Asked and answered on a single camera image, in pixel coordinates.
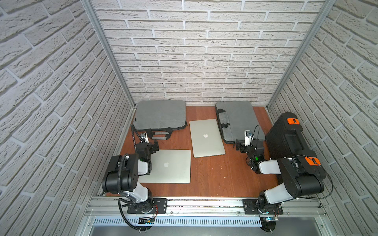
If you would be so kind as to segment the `silver laptop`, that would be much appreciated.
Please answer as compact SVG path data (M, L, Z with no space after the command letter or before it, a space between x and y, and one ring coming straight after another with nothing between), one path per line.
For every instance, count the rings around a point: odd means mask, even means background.
M140 176L139 183L178 183L191 181L190 150L159 150L151 156L152 170Z
M225 155L216 119L190 121L194 158Z

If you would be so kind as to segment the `grey laptop bag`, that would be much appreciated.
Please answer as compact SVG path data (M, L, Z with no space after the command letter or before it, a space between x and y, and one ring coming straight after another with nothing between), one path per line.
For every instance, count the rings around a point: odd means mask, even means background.
M220 101L215 105L221 137L227 144L244 141L245 131L251 130L254 137L264 141L265 134L249 101Z
M186 103L180 100L141 101L136 107L132 125L135 131L146 132L150 139L156 139L160 131L164 140L173 131L186 128Z

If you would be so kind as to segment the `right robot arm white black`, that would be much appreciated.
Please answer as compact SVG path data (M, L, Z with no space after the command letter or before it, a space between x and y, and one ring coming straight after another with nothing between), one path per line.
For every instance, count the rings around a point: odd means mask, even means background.
M280 203L324 191L327 172L316 157L300 154L266 160L262 142L252 138L244 142L237 140L236 149L247 154L246 163L255 173L282 178L281 184L259 194L254 208L261 214L278 215Z

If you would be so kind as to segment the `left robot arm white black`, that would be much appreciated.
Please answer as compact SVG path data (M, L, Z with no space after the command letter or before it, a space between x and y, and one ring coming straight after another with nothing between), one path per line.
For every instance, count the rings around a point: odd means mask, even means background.
M136 144L136 153L112 156L102 180L105 193L119 194L121 206L134 206L143 213L156 209L150 189L138 179L152 171L152 154L159 151L157 141Z

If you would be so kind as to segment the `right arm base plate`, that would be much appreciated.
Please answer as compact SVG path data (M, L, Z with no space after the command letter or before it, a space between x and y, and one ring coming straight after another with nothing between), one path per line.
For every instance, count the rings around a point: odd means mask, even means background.
M263 200L260 202L258 198L243 199L242 203L246 215L283 214L283 210L280 204L269 204L264 202Z

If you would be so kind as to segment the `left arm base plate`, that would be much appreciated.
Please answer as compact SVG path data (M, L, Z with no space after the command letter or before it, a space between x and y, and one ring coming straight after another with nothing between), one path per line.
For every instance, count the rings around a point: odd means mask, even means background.
M152 201L130 204L128 214L165 214L167 209L167 198L153 198Z

